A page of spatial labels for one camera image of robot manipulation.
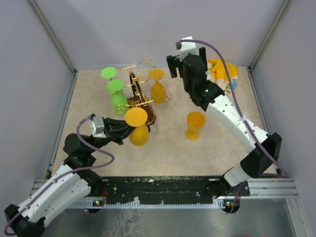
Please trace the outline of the orange wine glass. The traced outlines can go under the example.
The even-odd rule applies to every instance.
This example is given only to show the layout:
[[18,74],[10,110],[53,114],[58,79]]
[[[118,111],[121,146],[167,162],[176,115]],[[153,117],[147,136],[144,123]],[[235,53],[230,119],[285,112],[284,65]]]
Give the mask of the orange wine glass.
[[139,107],[129,109],[125,114],[126,123],[134,128],[129,135],[129,141],[134,146],[143,146],[149,140],[149,130],[146,126],[147,112]]
[[205,124],[205,116],[200,112],[190,112],[187,115],[187,130],[185,136],[194,141],[199,138],[199,132]]
[[163,76],[164,71],[162,69],[155,68],[149,71],[149,78],[155,80],[151,87],[151,100],[156,104],[162,104],[166,100],[165,87],[159,82]]

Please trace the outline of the green wine glass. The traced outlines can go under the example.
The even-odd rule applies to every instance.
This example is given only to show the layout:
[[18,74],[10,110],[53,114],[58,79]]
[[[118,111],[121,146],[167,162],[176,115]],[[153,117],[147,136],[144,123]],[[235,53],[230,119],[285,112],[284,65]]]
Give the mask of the green wine glass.
[[105,67],[101,71],[101,77],[104,79],[108,79],[109,81],[112,81],[113,78],[117,75],[117,69],[115,67]]
[[127,98],[123,93],[124,83],[122,80],[113,79],[107,84],[107,91],[112,103],[114,113],[117,115],[124,115],[129,106]]

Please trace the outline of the clear wine glass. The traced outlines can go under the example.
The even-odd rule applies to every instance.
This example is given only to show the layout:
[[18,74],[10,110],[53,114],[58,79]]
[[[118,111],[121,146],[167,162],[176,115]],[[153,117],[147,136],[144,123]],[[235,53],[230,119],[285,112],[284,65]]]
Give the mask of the clear wine glass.
[[156,67],[156,60],[153,57],[147,57],[143,59],[142,64],[147,68],[155,68]]

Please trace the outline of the green wine glass front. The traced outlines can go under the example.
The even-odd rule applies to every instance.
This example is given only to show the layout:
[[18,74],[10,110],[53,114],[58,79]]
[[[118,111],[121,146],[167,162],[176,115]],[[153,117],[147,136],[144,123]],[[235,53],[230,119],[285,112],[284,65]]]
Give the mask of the green wine glass front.
[[101,77],[104,79],[108,79],[109,81],[112,81],[113,78],[117,75],[117,69],[115,67],[105,67],[101,71]]

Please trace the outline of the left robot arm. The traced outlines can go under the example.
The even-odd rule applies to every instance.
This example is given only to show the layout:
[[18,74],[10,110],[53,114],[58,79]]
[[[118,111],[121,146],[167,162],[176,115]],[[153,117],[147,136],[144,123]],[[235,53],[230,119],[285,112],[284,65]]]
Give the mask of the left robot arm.
[[114,162],[113,154],[103,146],[122,145],[133,131],[124,120],[91,114],[81,120],[75,133],[64,143],[68,155],[63,164],[33,195],[19,205],[10,204],[4,211],[6,236],[40,237],[48,225],[77,200],[97,196],[103,190],[101,177],[94,172]]

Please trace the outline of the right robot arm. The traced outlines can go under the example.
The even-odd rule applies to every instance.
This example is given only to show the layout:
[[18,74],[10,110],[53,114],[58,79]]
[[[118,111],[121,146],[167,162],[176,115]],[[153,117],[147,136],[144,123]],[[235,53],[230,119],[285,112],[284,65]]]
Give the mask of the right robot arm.
[[172,78],[183,80],[184,90],[192,102],[205,112],[216,117],[242,144],[248,155],[221,178],[221,191],[230,196],[238,190],[238,185],[249,178],[258,178],[277,161],[282,138],[279,134],[270,135],[257,127],[245,116],[238,113],[224,91],[207,79],[205,48],[199,54],[191,51],[185,57],[167,56]]

